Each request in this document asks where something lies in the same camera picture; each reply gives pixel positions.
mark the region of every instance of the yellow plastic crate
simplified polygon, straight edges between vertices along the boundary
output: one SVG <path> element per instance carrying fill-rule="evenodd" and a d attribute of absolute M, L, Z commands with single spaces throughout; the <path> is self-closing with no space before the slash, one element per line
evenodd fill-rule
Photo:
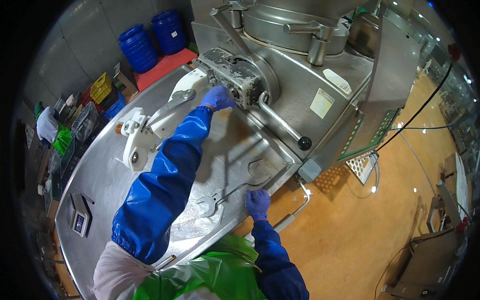
<path fill-rule="evenodd" d="M 93 83 L 92 89 L 90 90 L 90 97 L 95 103 L 100 104 L 111 91 L 112 80 L 105 72 Z"/>

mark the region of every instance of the blue sleeve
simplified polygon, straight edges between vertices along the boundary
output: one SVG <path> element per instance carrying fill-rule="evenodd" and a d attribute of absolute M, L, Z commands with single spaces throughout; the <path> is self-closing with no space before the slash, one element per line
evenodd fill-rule
<path fill-rule="evenodd" d="M 281 246 L 280 236 L 266 220 L 256 221 L 252 235 L 258 258 L 255 264 L 262 271 L 257 277 L 258 288 L 269 300 L 309 298 L 305 282 L 297 267 L 290 262 Z"/>
<path fill-rule="evenodd" d="M 144 264 L 153 264 L 167 251 L 170 225 L 188 202 L 212 115 L 200 106 L 185 117 L 113 217 L 112 240 Z"/>

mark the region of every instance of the open-end wrench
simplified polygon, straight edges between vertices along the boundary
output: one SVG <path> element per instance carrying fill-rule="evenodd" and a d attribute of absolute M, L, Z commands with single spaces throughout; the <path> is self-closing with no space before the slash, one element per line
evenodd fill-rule
<path fill-rule="evenodd" d="M 227 196 L 244 186 L 245 184 L 256 186 L 264 183 L 270 178 L 270 175 L 264 176 L 252 176 L 248 171 L 248 166 L 254 162 L 260 162 L 262 158 L 260 156 L 257 157 L 249 157 L 242 161 L 240 166 L 240 173 L 242 176 L 234 181 L 233 183 L 229 184 L 224 189 L 216 189 L 212 196 L 204 196 L 197 200 L 197 204 L 205 202 L 208 204 L 208 211 L 201 214 L 200 217 L 207 217 L 212 216 L 215 213 L 215 206 L 222 203 Z"/>

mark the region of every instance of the hand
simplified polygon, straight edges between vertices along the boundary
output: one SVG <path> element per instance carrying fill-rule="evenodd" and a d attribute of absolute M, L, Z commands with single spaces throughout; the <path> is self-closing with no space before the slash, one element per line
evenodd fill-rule
<path fill-rule="evenodd" d="M 270 196 L 264 189 L 250 191 L 245 195 L 245 206 L 253 221 L 267 220 L 267 210 L 270 206 Z"/>
<path fill-rule="evenodd" d="M 217 85 L 205 94 L 201 105 L 213 108 L 215 112 L 224 108 L 234 108 L 237 104 L 228 96 L 225 86 Z"/>

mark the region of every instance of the digital scale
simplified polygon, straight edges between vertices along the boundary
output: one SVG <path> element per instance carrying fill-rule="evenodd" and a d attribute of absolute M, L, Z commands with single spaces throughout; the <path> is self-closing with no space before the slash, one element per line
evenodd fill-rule
<path fill-rule="evenodd" d="M 70 194 L 70 200 L 73 206 L 70 229 L 84 237 L 87 234 L 92 215 L 81 194 Z"/>

